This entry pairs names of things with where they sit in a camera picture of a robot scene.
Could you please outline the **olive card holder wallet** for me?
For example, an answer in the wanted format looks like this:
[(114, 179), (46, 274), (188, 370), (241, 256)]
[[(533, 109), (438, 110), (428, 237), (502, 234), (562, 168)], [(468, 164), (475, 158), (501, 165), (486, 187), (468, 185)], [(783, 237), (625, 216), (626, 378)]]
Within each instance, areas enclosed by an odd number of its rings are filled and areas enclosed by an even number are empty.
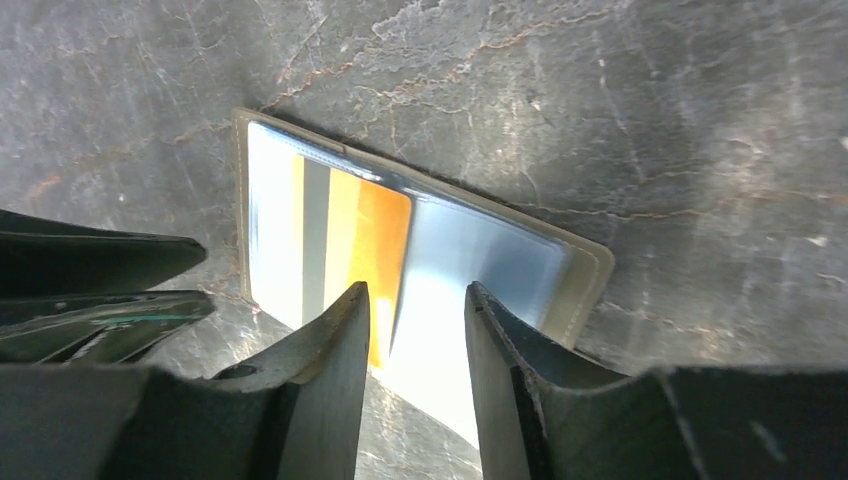
[(478, 441), (465, 292), (481, 283), (510, 312), (571, 348), (614, 269), (605, 246), (272, 116), (232, 113), (246, 299), (291, 329), (302, 317), (302, 155), (412, 202), (399, 304), (384, 369), (389, 390), (470, 444)]

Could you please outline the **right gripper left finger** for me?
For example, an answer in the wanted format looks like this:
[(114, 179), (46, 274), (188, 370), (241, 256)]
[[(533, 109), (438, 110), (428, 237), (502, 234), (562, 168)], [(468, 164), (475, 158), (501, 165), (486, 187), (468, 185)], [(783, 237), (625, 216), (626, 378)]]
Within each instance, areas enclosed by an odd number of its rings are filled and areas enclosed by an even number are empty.
[(1, 369), (5, 479), (351, 479), (367, 285), (210, 379), (125, 365)]

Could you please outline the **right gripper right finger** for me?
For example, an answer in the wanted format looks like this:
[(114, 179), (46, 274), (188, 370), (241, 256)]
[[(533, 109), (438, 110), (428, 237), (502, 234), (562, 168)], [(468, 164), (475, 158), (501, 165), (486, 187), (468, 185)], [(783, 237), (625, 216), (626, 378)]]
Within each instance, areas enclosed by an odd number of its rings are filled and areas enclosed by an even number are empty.
[(466, 346), (488, 479), (843, 479), (847, 372), (665, 366), (627, 376), (565, 349), (481, 284)]

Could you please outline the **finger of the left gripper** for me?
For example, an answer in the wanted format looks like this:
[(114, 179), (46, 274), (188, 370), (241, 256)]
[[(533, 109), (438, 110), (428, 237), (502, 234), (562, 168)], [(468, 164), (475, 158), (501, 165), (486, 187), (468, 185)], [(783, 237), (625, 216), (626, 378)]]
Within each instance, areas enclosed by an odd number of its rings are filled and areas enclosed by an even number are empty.
[(214, 311), (194, 290), (3, 300), (1, 361), (134, 363)]
[(113, 294), (150, 289), (202, 263), (179, 236), (102, 230), (1, 212), (1, 297)]

